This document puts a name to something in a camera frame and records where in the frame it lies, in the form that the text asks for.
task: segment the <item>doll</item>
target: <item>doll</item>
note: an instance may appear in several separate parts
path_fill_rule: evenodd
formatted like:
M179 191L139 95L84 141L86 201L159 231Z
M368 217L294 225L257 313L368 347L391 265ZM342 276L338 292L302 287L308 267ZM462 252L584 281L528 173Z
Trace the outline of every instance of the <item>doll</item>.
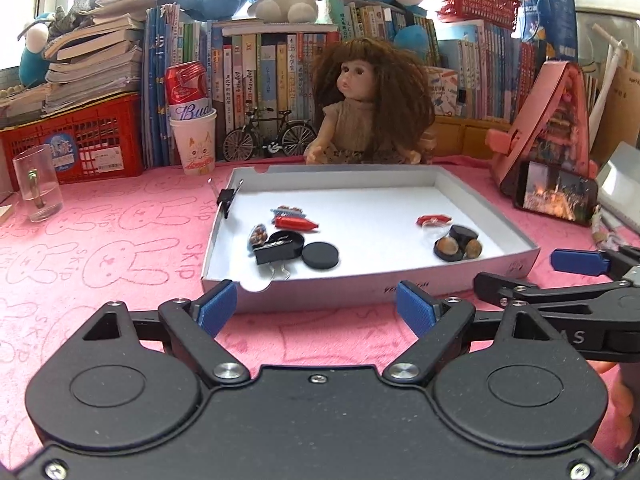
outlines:
M391 44L333 43L315 60L317 138L307 164L418 164L434 109L424 63Z

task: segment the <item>phone screen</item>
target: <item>phone screen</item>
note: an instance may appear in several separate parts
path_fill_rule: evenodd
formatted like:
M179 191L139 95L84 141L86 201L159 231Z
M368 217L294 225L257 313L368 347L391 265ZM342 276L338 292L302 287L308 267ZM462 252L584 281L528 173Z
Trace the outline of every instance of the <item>phone screen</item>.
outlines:
M598 184L555 166L524 162L520 168L516 206L587 225L598 201Z

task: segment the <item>model bicycle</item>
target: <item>model bicycle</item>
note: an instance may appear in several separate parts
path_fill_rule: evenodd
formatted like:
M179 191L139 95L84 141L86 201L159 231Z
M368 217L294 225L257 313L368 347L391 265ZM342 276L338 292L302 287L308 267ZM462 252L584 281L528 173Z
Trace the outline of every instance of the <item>model bicycle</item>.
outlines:
M302 155L306 147L316 138L316 132L309 121L288 121L291 110L278 112L279 117L259 119L258 112L273 112L273 108L254 108L246 113L248 123L242 128L226 134L222 143L222 154L227 162L242 162L249 160L260 148L260 133L257 131L259 123L278 121L278 137L275 141L261 146L265 156L273 156L282 151L287 156Z

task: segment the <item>beige dress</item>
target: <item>beige dress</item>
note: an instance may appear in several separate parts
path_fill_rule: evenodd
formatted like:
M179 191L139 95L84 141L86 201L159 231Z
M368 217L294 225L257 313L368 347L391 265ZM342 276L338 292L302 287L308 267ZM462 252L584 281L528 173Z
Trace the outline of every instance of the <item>beige dress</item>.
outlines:
M324 150L323 164L352 164L363 161L364 152L373 136L373 103L345 99L322 109L325 117L335 120L335 133ZM381 146L372 162L397 164L402 161L391 143Z

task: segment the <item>bicycle wheel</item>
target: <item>bicycle wheel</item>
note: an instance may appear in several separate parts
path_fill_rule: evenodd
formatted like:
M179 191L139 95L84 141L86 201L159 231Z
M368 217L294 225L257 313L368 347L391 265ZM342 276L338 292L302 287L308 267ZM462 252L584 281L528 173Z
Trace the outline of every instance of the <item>bicycle wheel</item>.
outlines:
M254 154L255 138L251 131L236 128L226 134L222 143L222 156L227 162L242 162L249 160Z
M282 151L287 156L302 155L316 138L313 128L305 123L288 124L280 136Z

